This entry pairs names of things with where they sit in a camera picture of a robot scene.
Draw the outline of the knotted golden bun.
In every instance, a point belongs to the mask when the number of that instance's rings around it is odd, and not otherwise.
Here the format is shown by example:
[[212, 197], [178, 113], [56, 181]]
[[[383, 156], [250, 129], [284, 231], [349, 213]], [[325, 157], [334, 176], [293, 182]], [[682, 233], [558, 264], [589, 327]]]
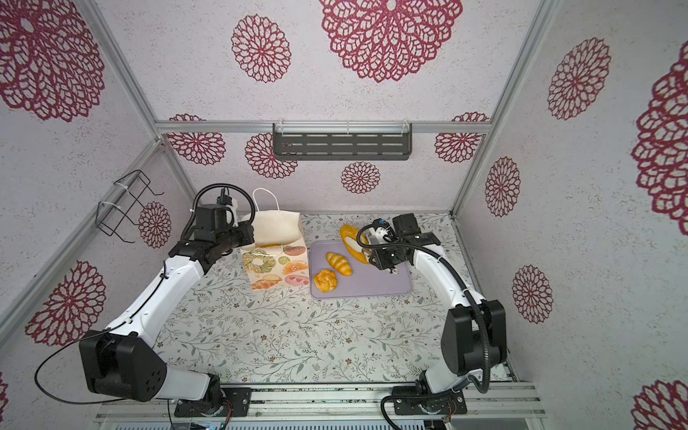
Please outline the knotted golden bun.
[[314, 284], [324, 294], [333, 292], [338, 287], [337, 272], [331, 270], [318, 272], [314, 276]]

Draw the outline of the printed white paper bag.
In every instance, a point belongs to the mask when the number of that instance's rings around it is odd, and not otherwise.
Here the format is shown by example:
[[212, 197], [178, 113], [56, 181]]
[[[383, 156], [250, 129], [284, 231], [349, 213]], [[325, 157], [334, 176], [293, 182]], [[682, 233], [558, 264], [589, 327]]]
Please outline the printed white paper bag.
[[258, 208], [252, 223], [254, 243], [241, 248], [242, 264], [252, 290], [301, 288], [310, 285], [308, 250], [301, 214]]

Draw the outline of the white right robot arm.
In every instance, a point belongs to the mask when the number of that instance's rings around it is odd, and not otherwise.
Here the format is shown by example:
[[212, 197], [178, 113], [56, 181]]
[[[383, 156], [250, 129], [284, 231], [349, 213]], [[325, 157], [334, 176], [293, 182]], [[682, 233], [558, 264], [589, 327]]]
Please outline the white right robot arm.
[[480, 394], [492, 388], [492, 369], [507, 359], [506, 313], [497, 300], [487, 300], [468, 286], [450, 263], [441, 245], [409, 241], [370, 245], [369, 262], [380, 270], [410, 263], [435, 289], [447, 308], [440, 340], [441, 358], [423, 371], [412, 392], [394, 389], [380, 402], [385, 419], [392, 404], [397, 414], [403, 408], [434, 413], [443, 407], [460, 410], [462, 392], [473, 386]]

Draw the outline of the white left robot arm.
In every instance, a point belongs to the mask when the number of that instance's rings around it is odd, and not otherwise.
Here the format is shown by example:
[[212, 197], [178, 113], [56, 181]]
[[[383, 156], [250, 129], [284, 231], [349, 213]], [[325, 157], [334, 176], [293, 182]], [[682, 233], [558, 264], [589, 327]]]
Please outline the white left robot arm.
[[202, 416], [217, 416], [226, 405], [220, 379], [213, 374], [167, 364], [154, 345], [181, 299], [220, 258], [254, 243], [245, 220], [201, 239], [183, 239], [168, 254], [161, 271], [134, 303], [103, 331], [90, 330], [79, 342], [90, 392], [131, 401], [179, 400]]

